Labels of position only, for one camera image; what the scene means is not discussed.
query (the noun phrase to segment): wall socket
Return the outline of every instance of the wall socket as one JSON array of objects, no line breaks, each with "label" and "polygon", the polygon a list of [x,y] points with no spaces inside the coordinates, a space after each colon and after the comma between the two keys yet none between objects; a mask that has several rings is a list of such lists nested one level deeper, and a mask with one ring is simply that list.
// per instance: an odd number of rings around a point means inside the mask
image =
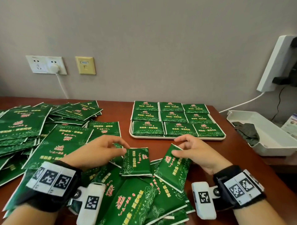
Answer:
[{"label": "wall socket", "polygon": [[62,57],[26,56],[26,58],[33,73],[52,74],[50,66],[56,64],[60,69],[59,74],[67,74]]}]

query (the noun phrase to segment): tray of green packets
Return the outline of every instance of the tray of green packets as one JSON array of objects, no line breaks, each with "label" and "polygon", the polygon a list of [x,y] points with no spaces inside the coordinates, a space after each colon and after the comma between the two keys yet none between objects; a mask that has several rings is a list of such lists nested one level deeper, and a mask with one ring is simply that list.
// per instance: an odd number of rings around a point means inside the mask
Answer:
[{"label": "tray of green packets", "polygon": [[205,104],[134,101],[129,133],[134,138],[175,139],[184,134],[223,140],[226,134]]}]

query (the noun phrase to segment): table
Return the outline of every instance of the table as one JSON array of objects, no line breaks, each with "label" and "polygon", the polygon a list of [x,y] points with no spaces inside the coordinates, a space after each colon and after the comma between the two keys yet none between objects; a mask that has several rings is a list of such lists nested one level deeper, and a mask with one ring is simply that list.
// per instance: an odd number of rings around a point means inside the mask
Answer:
[{"label": "table", "polygon": [[[77,103],[86,100],[66,100],[66,99],[42,99],[42,98],[20,98],[20,97],[0,97],[0,109],[8,109],[18,105],[36,105],[41,102],[51,104],[64,104],[67,102]],[[119,121],[121,135],[131,147],[149,148],[150,160],[162,158],[173,140],[154,140],[154,139],[136,139],[130,136],[129,126],[132,113],[133,102],[111,102],[98,101],[98,104],[103,108],[102,115],[96,120],[103,122]],[[223,141],[206,141],[211,147],[217,150],[225,158],[233,164],[240,165],[244,169],[248,169],[265,187],[267,200],[280,216],[288,224],[297,224],[297,197],[296,195],[278,178],[270,166],[258,156],[251,147],[241,138],[234,130],[229,122],[224,119],[219,112],[213,107],[208,106],[211,116],[219,124],[226,133],[226,139]],[[15,188],[19,184],[21,177],[9,182],[0,187],[0,208],[3,208]],[[186,184],[185,191],[187,196],[194,205],[191,183],[197,181],[208,181],[213,185],[212,178],[198,165],[191,165]],[[218,212],[216,220],[201,220],[196,213],[189,214],[190,220],[187,225],[194,224],[237,224],[233,212],[231,210]],[[76,216],[71,214],[67,209],[63,210],[56,224],[76,224]]]}]

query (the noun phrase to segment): white cable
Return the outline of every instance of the white cable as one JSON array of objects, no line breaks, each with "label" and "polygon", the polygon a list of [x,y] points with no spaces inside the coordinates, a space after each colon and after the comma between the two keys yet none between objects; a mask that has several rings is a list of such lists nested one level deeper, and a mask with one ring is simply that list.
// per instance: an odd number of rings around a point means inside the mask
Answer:
[{"label": "white cable", "polygon": [[241,104],[239,104],[239,105],[233,106],[233,107],[231,107],[231,108],[225,109],[225,110],[223,110],[223,111],[221,111],[221,112],[219,112],[219,113],[225,112],[225,111],[227,111],[227,110],[229,110],[229,109],[233,109],[233,108],[235,108],[235,107],[244,105],[244,104],[249,103],[249,102],[251,102],[251,101],[254,101],[254,100],[256,100],[257,98],[259,98],[259,97],[261,97],[262,95],[264,95],[264,93],[265,93],[265,92],[263,92],[262,94],[260,94],[259,96],[255,97],[255,98],[252,99],[252,100],[249,100],[249,101],[247,101],[247,102],[244,102],[244,103],[241,103]]},{"label": "white cable", "polygon": [[52,73],[56,74],[56,76],[57,76],[57,78],[58,78],[58,81],[59,81],[59,84],[60,84],[60,87],[61,87],[61,89],[62,89],[62,91],[63,91],[63,93],[64,93],[66,99],[69,99],[69,96],[68,96],[68,94],[67,94],[67,92],[66,92],[65,86],[64,86],[63,82],[61,81],[61,77],[60,77],[60,74],[59,74],[59,71],[60,71],[59,66],[56,65],[56,64],[51,65],[51,66],[50,66],[50,71],[51,71]]}]

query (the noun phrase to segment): white tracker device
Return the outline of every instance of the white tracker device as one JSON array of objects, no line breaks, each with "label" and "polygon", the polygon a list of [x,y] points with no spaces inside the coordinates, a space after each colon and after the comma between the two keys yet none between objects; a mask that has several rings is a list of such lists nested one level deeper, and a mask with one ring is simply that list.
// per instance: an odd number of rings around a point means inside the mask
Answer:
[{"label": "white tracker device", "polygon": [[77,225],[94,225],[105,191],[105,184],[90,183],[87,188],[79,187],[81,196],[75,200],[81,201],[82,206],[76,221]]},{"label": "white tracker device", "polygon": [[207,182],[192,183],[197,215],[203,220],[214,220],[217,217],[212,199],[219,197],[214,195],[214,188],[217,186],[209,187]]}]

